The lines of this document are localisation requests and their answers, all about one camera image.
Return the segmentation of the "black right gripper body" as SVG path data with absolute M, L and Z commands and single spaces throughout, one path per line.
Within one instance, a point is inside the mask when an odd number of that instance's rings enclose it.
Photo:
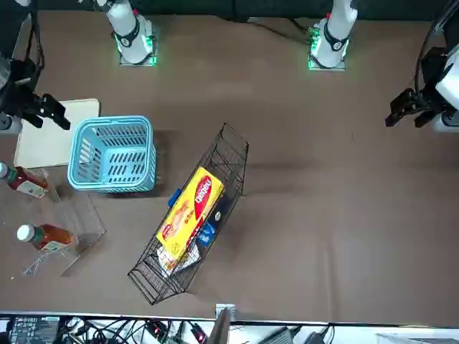
M 1 59 L 1 112 L 21 117 L 34 102 L 38 77 L 38 68 L 31 59 Z

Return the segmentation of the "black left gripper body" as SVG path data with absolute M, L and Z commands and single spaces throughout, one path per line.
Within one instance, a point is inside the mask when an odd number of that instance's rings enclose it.
M 447 102 L 437 91 L 436 85 L 443 75 L 448 53 L 445 47 L 432 47 L 420 59 L 415 73 L 414 91 L 417 93 L 419 113 L 422 110 L 442 110 Z

